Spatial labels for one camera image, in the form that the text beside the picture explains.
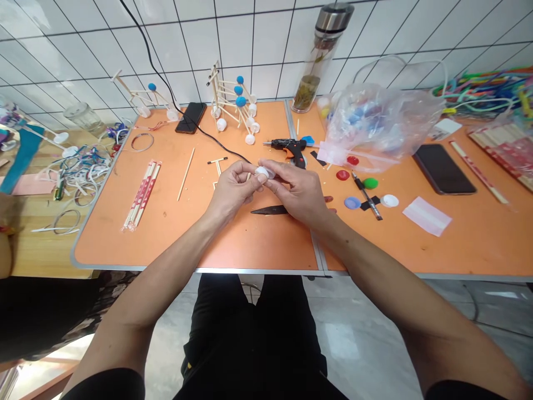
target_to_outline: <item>person's right hand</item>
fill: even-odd
[[[264,158],[259,160],[259,165],[276,173],[277,177],[269,179],[264,185],[278,196],[294,218],[313,229],[331,217],[332,213],[326,207],[316,172]],[[288,183],[290,189],[287,189],[279,179]]]

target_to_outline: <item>smartphone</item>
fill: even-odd
[[[196,127],[202,116],[204,115],[207,104],[205,103],[189,103],[183,119],[176,126],[176,132],[193,134],[196,132]]]
[[[442,144],[423,144],[413,156],[438,194],[474,194],[476,188]]]

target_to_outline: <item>clear glass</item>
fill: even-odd
[[[291,108],[294,112],[305,113],[311,108],[320,80],[328,70],[340,36],[341,33],[327,34],[315,31],[313,48],[293,98]]]
[[[63,111],[63,116],[97,138],[105,132],[105,124],[87,103],[70,106]]]

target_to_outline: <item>gray tile floor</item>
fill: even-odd
[[[263,276],[242,275],[263,284]],[[194,274],[155,327],[146,365],[146,399],[172,399],[183,383],[180,367],[200,274]],[[533,293],[521,284],[427,280],[468,318],[478,305],[479,326],[533,384]],[[351,400],[422,399],[413,366],[394,324],[349,277],[304,278],[329,379]],[[259,292],[245,288],[249,301]]]

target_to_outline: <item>hand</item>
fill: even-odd
[[[256,168],[255,165],[237,161],[226,169],[218,178],[213,198],[205,214],[218,221],[221,227],[231,222],[239,208],[254,199],[254,192],[263,190],[263,183],[268,178],[263,174],[255,176]],[[247,181],[248,173],[252,175]]]
[[[278,196],[294,218],[314,229],[331,217],[316,172],[264,158],[259,160],[259,165],[276,173],[277,177],[269,179],[265,186]],[[282,182],[288,183],[290,189]]]

